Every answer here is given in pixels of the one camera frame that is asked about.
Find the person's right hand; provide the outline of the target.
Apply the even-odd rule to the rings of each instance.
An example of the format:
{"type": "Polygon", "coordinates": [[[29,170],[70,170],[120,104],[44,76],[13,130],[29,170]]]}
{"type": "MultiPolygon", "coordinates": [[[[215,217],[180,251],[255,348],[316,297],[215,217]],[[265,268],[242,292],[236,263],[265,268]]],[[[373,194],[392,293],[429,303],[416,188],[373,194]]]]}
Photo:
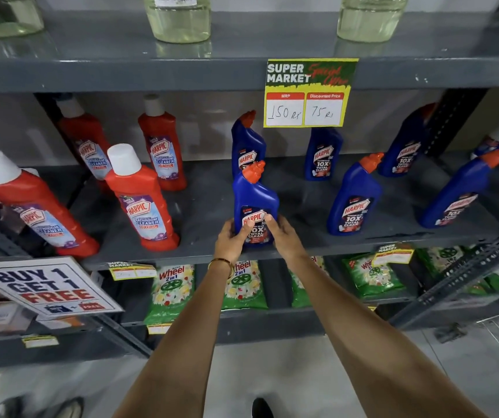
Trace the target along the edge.
{"type": "Polygon", "coordinates": [[[276,249],[289,267],[309,260],[300,238],[286,218],[284,218],[284,246],[276,249]]]}

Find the person's left hand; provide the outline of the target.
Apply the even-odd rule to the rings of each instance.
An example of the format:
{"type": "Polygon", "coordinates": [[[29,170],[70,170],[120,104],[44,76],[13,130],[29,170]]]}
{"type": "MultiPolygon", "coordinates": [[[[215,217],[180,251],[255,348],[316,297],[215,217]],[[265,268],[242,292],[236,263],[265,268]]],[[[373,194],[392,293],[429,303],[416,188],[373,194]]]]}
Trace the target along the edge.
{"type": "Polygon", "coordinates": [[[234,230],[234,219],[231,218],[224,223],[224,226],[218,235],[213,258],[221,257],[235,263],[238,261],[243,248],[239,249],[235,245],[235,236],[237,233],[235,233],[234,230]]]}

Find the blue cleaner bottle orange cap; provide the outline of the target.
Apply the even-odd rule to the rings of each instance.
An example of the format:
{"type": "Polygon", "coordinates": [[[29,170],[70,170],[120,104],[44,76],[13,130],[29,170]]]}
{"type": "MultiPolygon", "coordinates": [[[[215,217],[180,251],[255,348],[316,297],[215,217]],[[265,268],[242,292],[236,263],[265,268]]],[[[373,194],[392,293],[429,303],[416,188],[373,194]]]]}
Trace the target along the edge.
{"type": "Polygon", "coordinates": [[[436,106],[437,103],[426,104],[406,117],[377,168],[379,175],[396,178],[409,173],[427,140],[427,122],[436,106]]]}
{"type": "Polygon", "coordinates": [[[334,127],[312,127],[306,152],[304,178],[307,181],[328,181],[332,178],[343,137],[334,127]]]}
{"type": "Polygon", "coordinates": [[[278,218],[280,199],[275,191],[260,183],[265,166],[265,161],[254,162],[233,181],[234,230],[239,233],[247,221],[254,223],[244,242],[249,247],[271,245],[274,241],[265,217],[271,215],[274,219],[278,218]]]}
{"type": "Polygon", "coordinates": [[[232,134],[232,177],[235,179],[246,167],[266,157],[266,142],[251,126],[256,111],[242,114],[233,124],[232,134]]]}
{"type": "Polygon", "coordinates": [[[424,209],[418,223],[427,229],[453,223],[486,189],[490,174],[498,165],[499,149],[478,156],[463,165],[424,209]]]}
{"type": "Polygon", "coordinates": [[[329,211],[327,231],[334,236],[360,232],[367,215],[382,195],[382,187],[371,175],[384,153],[369,154],[345,172],[341,187],[329,211]]]}

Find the person's left forearm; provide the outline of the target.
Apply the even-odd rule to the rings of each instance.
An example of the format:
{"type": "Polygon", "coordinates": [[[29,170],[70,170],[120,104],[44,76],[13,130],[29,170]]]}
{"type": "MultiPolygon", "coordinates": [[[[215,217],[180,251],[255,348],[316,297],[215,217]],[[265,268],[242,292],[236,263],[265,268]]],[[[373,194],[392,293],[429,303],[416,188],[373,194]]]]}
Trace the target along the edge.
{"type": "Polygon", "coordinates": [[[206,272],[112,418],[203,418],[227,274],[206,272]]]}

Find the person's right forearm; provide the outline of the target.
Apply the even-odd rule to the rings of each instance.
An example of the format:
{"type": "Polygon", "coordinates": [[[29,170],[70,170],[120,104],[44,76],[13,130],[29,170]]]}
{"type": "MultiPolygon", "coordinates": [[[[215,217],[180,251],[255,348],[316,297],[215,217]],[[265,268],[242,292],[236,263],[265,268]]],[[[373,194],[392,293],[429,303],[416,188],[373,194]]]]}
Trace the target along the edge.
{"type": "Polygon", "coordinates": [[[487,418],[406,335],[304,254],[286,263],[313,308],[368,418],[487,418]]]}

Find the gold bangle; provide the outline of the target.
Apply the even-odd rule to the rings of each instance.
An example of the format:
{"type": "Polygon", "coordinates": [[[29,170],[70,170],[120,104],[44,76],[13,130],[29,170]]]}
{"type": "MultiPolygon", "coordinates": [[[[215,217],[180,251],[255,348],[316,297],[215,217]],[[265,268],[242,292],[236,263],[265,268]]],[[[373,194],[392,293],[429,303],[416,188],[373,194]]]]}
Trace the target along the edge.
{"type": "Polygon", "coordinates": [[[228,268],[227,279],[231,279],[235,273],[235,262],[232,262],[225,258],[221,257],[213,258],[208,264],[207,270],[208,273],[226,272],[226,267],[228,268]]]}

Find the row of green detergent packets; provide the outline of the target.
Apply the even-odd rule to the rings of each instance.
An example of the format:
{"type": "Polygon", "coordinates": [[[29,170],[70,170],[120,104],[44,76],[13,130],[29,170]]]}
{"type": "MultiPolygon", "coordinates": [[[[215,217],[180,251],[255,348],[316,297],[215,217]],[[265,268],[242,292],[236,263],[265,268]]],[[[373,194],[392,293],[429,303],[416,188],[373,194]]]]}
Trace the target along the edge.
{"type": "MultiPolygon", "coordinates": [[[[468,249],[461,246],[420,248],[415,251],[420,263],[431,278],[442,277],[443,271],[461,259],[468,249]]],[[[403,289],[391,265],[372,266],[374,255],[361,253],[341,259],[360,298],[386,294],[403,289]]],[[[147,326],[169,325],[183,310],[195,293],[195,266],[166,266],[158,270],[151,288],[151,305],[144,323],[147,326]]],[[[485,276],[479,283],[466,289],[467,294],[489,295],[490,288],[499,293],[499,269],[485,276]]],[[[257,261],[239,261],[227,279],[222,311],[268,309],[262,276],[257,261]]]]}

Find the red cleaner bottle white cap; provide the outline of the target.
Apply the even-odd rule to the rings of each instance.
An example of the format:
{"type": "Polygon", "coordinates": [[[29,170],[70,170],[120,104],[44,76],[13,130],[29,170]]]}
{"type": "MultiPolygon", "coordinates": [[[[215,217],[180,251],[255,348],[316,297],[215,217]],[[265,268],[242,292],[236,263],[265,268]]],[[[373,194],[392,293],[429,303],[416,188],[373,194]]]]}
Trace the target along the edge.
{"type": "Polygon", "coordinates": [[[181,191],[188,183],[183,172],[183,159],[176,133],[176,117],[168,113],[159,96],[143,96],[145,111],[138,118],[146,150],[157,173],[162,190],[181,191]]]}
{"type": "Polygon", "coordinates": [[[157,252],[178,248],[180,237],[174,230],[156,172],[141,163],[129,144],[111,146],[107,157],[112,169],[105,181],[141,238],[141,245],[157,252]]]}
{"type": "Polygon", "coordinates": [[[62,115],[57,122],[58,128],[71,141],[101,191],[111,194],[106,182],[106,176],[112,170],[107,156],[110,144],[99,119],[87,113],[72,93],[58,93],[54,99],[62,115]]]}
{"type": "Polygon", "coordinates": [[[53,246],[60,256],[79,259],[99,252],[99,243],[81,227],[39,176],[18,167],[0,151],[0,203],[53,246]]]}

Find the yellow green price sign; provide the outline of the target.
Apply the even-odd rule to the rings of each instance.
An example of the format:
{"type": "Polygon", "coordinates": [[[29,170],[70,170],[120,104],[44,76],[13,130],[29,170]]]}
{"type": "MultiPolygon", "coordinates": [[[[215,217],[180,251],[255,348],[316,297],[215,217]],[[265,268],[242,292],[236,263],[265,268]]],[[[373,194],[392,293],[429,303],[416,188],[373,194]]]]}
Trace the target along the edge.
{"type": "Polygon", "coordinates": [[[358,62],[358,58],[269,59],[263,126],[343,126],[358,62]]]}

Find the black shoe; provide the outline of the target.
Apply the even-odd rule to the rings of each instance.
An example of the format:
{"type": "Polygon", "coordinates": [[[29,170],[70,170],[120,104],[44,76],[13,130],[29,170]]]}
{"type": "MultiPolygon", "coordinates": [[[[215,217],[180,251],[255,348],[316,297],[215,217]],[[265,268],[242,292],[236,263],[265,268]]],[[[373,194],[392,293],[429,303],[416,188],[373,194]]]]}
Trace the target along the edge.
{"type": "Polygon", "coordinates": [[[264,398],[258,397],[253,400],[251,418],[274,418],[274,414],[264,398]]]}

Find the gray metal shelf rack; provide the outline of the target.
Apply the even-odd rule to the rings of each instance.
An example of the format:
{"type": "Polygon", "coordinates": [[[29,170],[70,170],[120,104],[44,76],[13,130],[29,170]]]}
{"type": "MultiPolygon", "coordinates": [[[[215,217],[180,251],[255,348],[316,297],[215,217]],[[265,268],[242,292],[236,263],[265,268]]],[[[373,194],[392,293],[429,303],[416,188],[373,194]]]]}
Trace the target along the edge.
{"type": "MultiPolygon", "coordinates": [[[[455,118],[471,114],[474,104],[490,86],[499,87],[499,6],[492,13],[405,13],[404,30],[387,43],[357,44],[327,38],[327,25],[334,13],[254,12],[218,13],[214,51],[209,58],[195,58],[195,45],[171,46],[171,54],[157,53],[159,43],[149,44],[148,25],[140,14],[120,12],[62,12],[49,16],[51,35],[56,37],[64,57],[35,60],[17,57],[3,60],[0,55],[0,93],[41,96],[56,92],[187,92],[214,91],[233,95],[240,91],[264,89],[267,55],[358,54],[365,56],[354,79],[358,90],[446,89],[441,107],[429,122],[443,133],[455,132],[455,118]],[[442,119],[448,119],[448,132],[442,119]]],[[[55,118],[47,96],[40,104],[55,118]]],[[[467,284],[482,273],[499,266],[499,201],[482,197],[465,218],[450,230],[424,230],[415,222],[420,206],[426,204],[428,189],[442,187],[466,154],[444,154],[443,159],[422,157],[419,171],[403,181],[381,180],[388,200],[383,198],[374,213],[372,225],[358,236],[327,234],[320,214],[327,214],[327,201],[335,196],[334,183],[304,183],[296,176],[303,156],[273,157],[272,174],[265,179],[280,194],[281,213],[300,235],[309,253],[326,257],[327,269],[343,287],[350,289],[350,277],[343,271],[343,254],[373,251],[392,242],[428,245],[473,244],[459,265],[449,266],[448,276],[428,282],[420,276],[420,266],[396,265],[406,289],[394,295],[380,295],[367,304],[380,304],[378,314],[402,329],[442,328],[451,324],[499,322],[499,295],[486,306],[461,294],[467,284]]],[[[169,195],[172,218],[179,226],[182,244],[176,251],[150,253],[134,241],[134,231],[126,228],[126,218],[118,214],[114,201],[88,194],[94,183],[79,166],[53,166],[41,171],[49,182],[66,190],[72,212],[79,213],[87,230],[95,231],[101,251],[82,265],[86,271],[108,271],[111,260],[176,265],[183,260],[196,266],[211,260],[211,233],[222,226],[232,209],[227,194],[226,160],[188,161],[188,178],[195,183],[185,194],[169,195]]],[[[490,194],[499,195],[496,178],[490,194]]],[[[289,309],[288,271],[281,265],[273,247],[251,248],[241,259],[259,260],[265,278],[269,311],[226,312],[221,318],[218,344],[238,344],[265,340],[319,335],[323,328],[314,312],[289,309]]],[[[148,336],[141,330],[142,315],[149,305],[148,282],[104,282],[103,289],[116,295],[123,313],[94,315],[86,328],[57,330],[60,345],[28,349],[21,334],[0,333],[0,368],[67,361],[88,361],[124,355],[147,357],[161,336],[148,336]]]]}

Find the white offer sign board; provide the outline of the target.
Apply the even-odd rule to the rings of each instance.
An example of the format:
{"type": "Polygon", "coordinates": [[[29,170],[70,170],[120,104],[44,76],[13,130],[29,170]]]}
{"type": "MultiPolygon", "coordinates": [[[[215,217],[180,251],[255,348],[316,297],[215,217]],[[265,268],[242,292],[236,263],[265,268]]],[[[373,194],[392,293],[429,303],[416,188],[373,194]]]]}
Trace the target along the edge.
{"type": "Polygon", "coordinates": [[[103,290],[100,278],[69,256],[0,258],[0,294],[45,318],[124,311],[103,290]]]}

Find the clear bottle pale yellow liquid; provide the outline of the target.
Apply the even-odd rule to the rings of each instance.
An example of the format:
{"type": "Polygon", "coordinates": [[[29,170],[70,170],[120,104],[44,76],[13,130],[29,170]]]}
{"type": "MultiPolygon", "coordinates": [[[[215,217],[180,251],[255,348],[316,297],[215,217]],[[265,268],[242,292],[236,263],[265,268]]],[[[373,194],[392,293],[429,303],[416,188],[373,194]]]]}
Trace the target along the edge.
{"type": "Polygon", "coordinates": [[[143,0],[143,3],[157,40],[188,44],[210,38],[210,0],[143,0]]]}
{"type": "Polygon", "coordinates": [[[408,0],[342,0],[337,36],[352,42],[388,41],[407,3],[408,0]]]}
{"type": "Polygon", "coordinates": [[[0,0],[0,38],[18,37],[44,30],[36,0],[0,0]]]}

